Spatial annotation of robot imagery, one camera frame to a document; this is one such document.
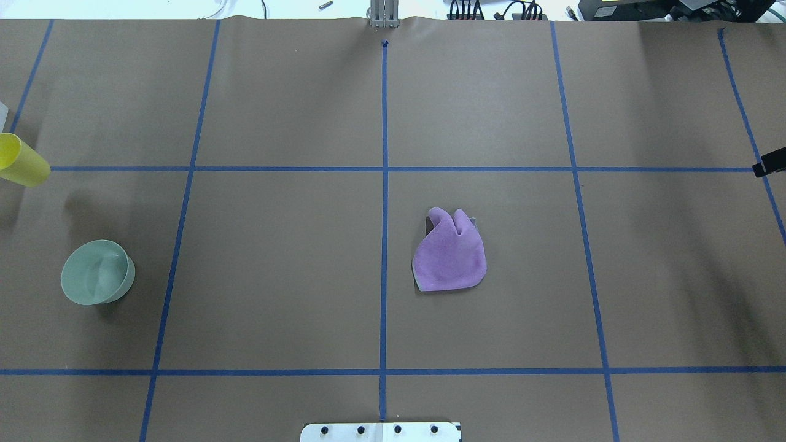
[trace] grid line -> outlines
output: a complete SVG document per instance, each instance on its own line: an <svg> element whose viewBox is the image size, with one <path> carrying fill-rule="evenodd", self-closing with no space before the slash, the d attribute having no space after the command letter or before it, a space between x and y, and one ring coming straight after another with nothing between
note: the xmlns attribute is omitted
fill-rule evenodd
<svg viewBox="0 0 786 442"><path fill-rule="evenodd" d="M52 171L107 172L107 171L189 171L190 166L52 166ZM637 166L194 166L194 171L261 171L261 172L710 172L752 173L751 168L683 168Z"/></svg>
<svg viewBox="0 0 786 442"><path fill-rule="evenodd" d="M204 110L208 104L208 93L210 92L210 79L213 73L213 61L215 60L215 50L219 42L219 31L221 30L221 20L215 22L215 29L213 31L213 42L210 49L210 59L208 60L208 71L205 74L204 89L202 90L202 102L200 103L199 117L196 122L196 132L194 134L194 143L191 150L191 164L189 166L189 174L185 179L185 190L183 191L183 202L180 208L180 220L178 222L178 233L174 240L174 249L172 252L172 264L169 269L169 280L167 282L167 293L163 299L163 307L161 308L161 322L158 329L158 338L156 340L156 351L152 361L152 373L150 374L150 383L148 386L147 400L145 401L145 412L142 415L142 426L139 432L140 442L145 442L147 438L147 428L150 423L150 411L152 410L152 400L156 393L156 380L158 378L158 367L161 360L161 348L163 347L163 336L167 329L167 317L169 316L169 305L172 299L172 287L174 286L174 276L178 269L178 259L180 256L180 245L183 239L183 228L185 227L185 216L189 208L189 199L191 197L191 185L194 176L194 167L197 165L197 154L199 153L199 141L202 132L202 122L204 120Z"/></svg>
<svg viewBox="0 0 786 442"><path fill-rule="evenodd" d="M387 368L387 376L551 376L606 374L713 374L713 373L786 373L786 366L613 366L602 367L532 367L532 368ZM158 369L157 376L169 377L277 377L309 376L379 376L377 368L316 369ZM0 369L0 376L150 376L152 370L92 368L10 368Z"/></svg>
<svg viewBox="0 0 786 442"><path fill-rule="evenodd" d="M729 74L729 83L732 87L732 92L734 93L734 99L737 102L737 107L740 109L740 116L742 117L742 122L745 125L745 131L747 132L747 139L751 142L751 148L753 149L753 154L756 158L757 163L762 162L762 157L759 155L758 146L756 145L756 138L753 136L753 130L751 129L751 123L747 119L747 112L745 112L745 106L742 104L742 97L740 96L740 91L737 89L736 81L734 79L734 72L732 72L732 64L729 61L729 52L726 50L726 42L723 36L726 28L718 29L718 42L721 45L721 55L723 55L723 63L726 66L726 73ZM784 222L783 219L780 217L780 211L778 210L778 204L775 202L775 196L773 195L773 189L769 186L769 179L764 176L762 177L762 181L764 182L764 190L767 192L767 198L769 198L769 205L773 207L773 214L775 215L775 220L778 224L778 230L780 231L780 239L786 245L786 229L784 229Z"/></svg>
<svg viewBox="0 0 786 442"><path fill-rule="evenodd" d="M387 414L387 45L382 41L382 257L380 260L380 421Z"/></svg>
<svg viewBox="0 0 786 442"><path fill-rule="evenodd" d="M608 402L608 415L611 420L612 437L615 442L619 442L619 428L617 426L617 411L614 405L614 390L612 389L612 376L608 373L608 354L606 352L606 337L603 331L603 318L601 317L601 302L597 298L597 285L595 283L595 267L592 262L592 249L590 248L590 236L587 233L586 217L584 216L584 201L582 199L582 187L578 180L578 170L576 164L576 152L573 146L573 134L571 131L571 119L567 111L567 99L565 97L565 84L562 77L562 65L560 63L560 48L556 40L556 27L554 22L549 22L551 27L551 43L554 48L554 64L556 65L556 80L560 87L560 100L562 101L562 117L565 124L565 137L567 139L567 150L571 157L573 167L573 187L576 192L576 205L578 207L578 220L582 228L582 240L584 242L584 256L589 276L589 290L592 294L592 304L595 313L595 327L597 329L597 341L601 351L601 364L604 369L604 383L606 385L606 400Z"/></svg>
<svg viewBox="0 0 786 442"><path fill-rule="evenodd" d="M41 41L41 46L39 47L39 53L35 56L35 62L33 62L33 68L30 70L30 76L28 76L28 82L24 85L24 91L22 92L22 98L19 100L19 106L17 107L17 113L13 116L13 120L11 122L11 127L9 127L9 132L12 134L17 130L17 124L19 124L19 118L22 116L22 111L24 110L25 103L28 102L28 94L30 94L30 88L33 86L33 80L35 79L35 73L39 70L39 65L41 64L41 59L44 57L44 51L46 50L46 44L49 42L49 37L52 35L52 28L54 27L54 19L50 20L49 24L46 26L46 32L44 32L44 38Z"/></svg>

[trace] black clamp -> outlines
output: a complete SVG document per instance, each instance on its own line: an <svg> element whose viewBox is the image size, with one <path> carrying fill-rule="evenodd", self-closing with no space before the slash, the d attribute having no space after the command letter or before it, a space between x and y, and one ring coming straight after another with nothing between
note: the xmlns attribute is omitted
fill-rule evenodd
<svg viewBox="0 0 786 442"><path fill-rule="evenodd" d="M756 178L786 169L786 147L762 155L762 162L753 165Z"/></svg>

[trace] light green bowl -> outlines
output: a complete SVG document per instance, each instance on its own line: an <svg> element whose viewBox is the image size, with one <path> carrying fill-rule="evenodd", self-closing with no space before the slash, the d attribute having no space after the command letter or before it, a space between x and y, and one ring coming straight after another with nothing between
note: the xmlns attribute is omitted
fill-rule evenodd
<svg viewBox="0 0 786 442"><path fill-rule="evenodd" d="M134 282L134 261L115 242L99 239L76 249L60 275L63 293L80 305L120 299Z"/></svg>

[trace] yellow plastic cup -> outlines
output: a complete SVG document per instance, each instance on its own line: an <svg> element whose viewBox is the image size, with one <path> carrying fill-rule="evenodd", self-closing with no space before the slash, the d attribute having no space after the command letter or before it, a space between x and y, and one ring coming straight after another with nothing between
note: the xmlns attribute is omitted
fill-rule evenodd
<svg viewBox="0 0 786 442"><path fill-rule="evenodd" d="M49 178L52 168L14 134L0 134L0 178L35 187Z"/></svg>

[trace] purple cloth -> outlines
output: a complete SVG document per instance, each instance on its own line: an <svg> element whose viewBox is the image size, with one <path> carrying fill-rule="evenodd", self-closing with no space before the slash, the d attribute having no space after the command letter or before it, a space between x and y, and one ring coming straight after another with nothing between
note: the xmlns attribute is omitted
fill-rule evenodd
<svg viewBox="0 0 786 442"><path fill-rule="evenodd" d="M458 209L454 217L441 208L428 211L434 230L415 251L412 272L421 292L466 289L486 276L486 253L480 233L467 214Z"/></svg>

